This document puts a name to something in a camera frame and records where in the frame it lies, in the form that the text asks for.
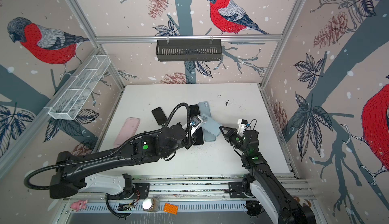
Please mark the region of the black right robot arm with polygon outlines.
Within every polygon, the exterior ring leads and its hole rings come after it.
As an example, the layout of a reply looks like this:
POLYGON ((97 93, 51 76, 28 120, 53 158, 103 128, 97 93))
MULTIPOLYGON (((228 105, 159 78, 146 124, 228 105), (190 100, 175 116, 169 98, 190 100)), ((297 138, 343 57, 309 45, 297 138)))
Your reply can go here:
POLYGON ((255 197, 274 224, 315 224, 314 212, 302 206, 278 181, 259 151, 258 131, 245 130, 242 135, 230 127, 220 127, 225 140, 239 153, 248 170, 242 187, 247 196, 255 197))

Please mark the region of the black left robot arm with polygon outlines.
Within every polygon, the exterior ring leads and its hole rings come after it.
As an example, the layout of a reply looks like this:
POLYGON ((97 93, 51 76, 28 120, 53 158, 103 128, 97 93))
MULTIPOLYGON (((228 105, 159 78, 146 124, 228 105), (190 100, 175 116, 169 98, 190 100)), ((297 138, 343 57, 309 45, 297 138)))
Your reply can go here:
POLYGON ((55 165, 28 174, 24 185, 32 190, 48 190, 52 199, 71 197, 87 187, 87 178, 93 174, 160 159, 172 160, 179 149, 189 149, 193 145, 193 134, 201 122, 199 116, 191 117, 189 105, 182 102, 173 109, 162 128, 139 133, 117 148, 86 156, 61 152, 55 165), (34 176, 49 170, 55 170, 49 185, 31 183, 34 176))

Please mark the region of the blue phone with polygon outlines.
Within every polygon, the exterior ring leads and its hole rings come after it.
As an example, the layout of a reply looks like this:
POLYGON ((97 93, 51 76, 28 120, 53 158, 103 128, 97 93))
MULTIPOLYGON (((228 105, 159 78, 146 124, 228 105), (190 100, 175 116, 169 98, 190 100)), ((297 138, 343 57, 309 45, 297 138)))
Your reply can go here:
POLYGON ((203 129, 199 128, 196 130, 196 132, 193 135, 194 138, 194 145, 199 146, 204 144, 204 137, 203 137, 203 129))

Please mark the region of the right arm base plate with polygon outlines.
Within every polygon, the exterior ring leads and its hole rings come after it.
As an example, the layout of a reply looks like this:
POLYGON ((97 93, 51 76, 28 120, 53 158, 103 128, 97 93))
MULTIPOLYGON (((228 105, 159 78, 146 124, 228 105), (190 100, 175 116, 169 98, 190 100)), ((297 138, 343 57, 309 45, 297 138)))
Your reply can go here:
POLYGON ((229 194, 231 199, 253 198, 249 186, 242 181, 229 182, 226 193, 229 194))

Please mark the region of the black phone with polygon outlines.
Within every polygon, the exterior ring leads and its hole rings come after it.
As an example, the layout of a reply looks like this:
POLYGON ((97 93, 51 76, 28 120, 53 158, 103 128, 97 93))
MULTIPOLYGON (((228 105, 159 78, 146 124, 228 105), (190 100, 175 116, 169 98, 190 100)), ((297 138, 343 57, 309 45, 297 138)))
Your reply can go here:
POLYGON ((152 115, 159 126, 163 126, 167 122, 167 117, 161 107, 153 109, 152 115))

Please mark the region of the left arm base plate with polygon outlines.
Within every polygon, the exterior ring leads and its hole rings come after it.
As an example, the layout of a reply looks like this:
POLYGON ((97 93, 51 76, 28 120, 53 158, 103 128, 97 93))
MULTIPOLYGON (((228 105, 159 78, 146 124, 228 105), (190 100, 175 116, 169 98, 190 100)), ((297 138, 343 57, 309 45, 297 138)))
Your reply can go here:
POLYGON ((150 184, 149 183, 134 183, 133 189, 130 191, 122 192, 120 199, 122 200, 143 200, 149 196, 150 184))

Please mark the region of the large phone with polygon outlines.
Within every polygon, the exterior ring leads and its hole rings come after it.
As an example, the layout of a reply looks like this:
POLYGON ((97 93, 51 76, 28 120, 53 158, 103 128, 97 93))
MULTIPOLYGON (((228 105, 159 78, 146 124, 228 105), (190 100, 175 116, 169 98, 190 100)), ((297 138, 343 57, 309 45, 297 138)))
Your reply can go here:
POLYGON ((216 137, 208 132, 203 132, 203 140, 204 142, 214 142, 216 137))

